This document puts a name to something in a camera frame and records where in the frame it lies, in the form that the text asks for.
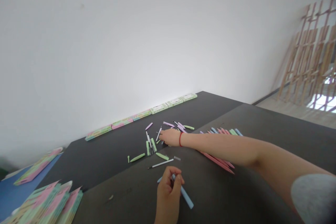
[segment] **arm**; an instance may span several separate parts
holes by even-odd
[[[179,138],[180,132],[175,129],[161,131],[160,139],[169,145],[179,146]],[[181,145],[252,168],[293,210],[290,191],[298,177],[314,173],[332,175],[278,146],[245,136],[183,133]]]

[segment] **purple pen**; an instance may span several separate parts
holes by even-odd
[[[180,125],[177,125],[177,127],[184,133],[187,133]]]
[[[174,126],[173,124],[170,124],[170,123],[167,123],[167,122],[163,122],[163,124],[166,124],[166,125],[168,125],[168,126],[170,126],[170,127],[173,127],[173,126]]]
[[[185,127],[182,124],[180,124],[179,122],[178,122],[178,125],[180,125],[183,129],[185,129]]]
[[[152,126],[152,122],[147,126],[147,128],[145,130],[148,130],[150,126]]]

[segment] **person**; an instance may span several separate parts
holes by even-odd
[[[245,136],[186,134],[175,129],[161,131],[159,138],[255,170],[305,224],[336,223],[336,176],[276,145]],[[177,223],[183,184],[182,171],[168,166],[157,187],[155,224]]]

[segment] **white pen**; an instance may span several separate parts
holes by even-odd
[[[153,166],[151,166],[151,167],[148,167],[147,170],[148,170],[148,169],[152,169],[152,168],[154,168],[154,167],[156,167],[156,166],[163,165],[163,164],[168,163],[168,162],[171,162],[171,161],[174,161],[174,159],[170,159],[170,160],[165,161],[165,162],[162,162],[162,163],[160,163],[160,164],[157,164],[157,165],[153,165]]]
[[[156,137],[156,140],[155,140],[155,142],[157,142],[158,141],[158,138],[159,138],[159,135],[160,135],[160,132],[161,132],[161,130],[162,130],[162,126],[161,126],[161,128],[160,128],[160,130],[159,130],[159,132],[158,132],[158,136]]]
[[[149,145],[150,145],[150,147],[152,148],[152,144],[150,143],[151,141],[150,141],[150,139],[149,139],[149,135],[148,135],[147,131],[146,131],[146,135],[147,135],[147,139],[148,139]]]

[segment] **wrist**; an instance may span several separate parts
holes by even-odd
[[[180,137],[180,141],[179,141],[179,144],[182,146],[182,147],[189,147],[188,143],[189,143],[189,133],[182,133],[181,134],[181,137]]]

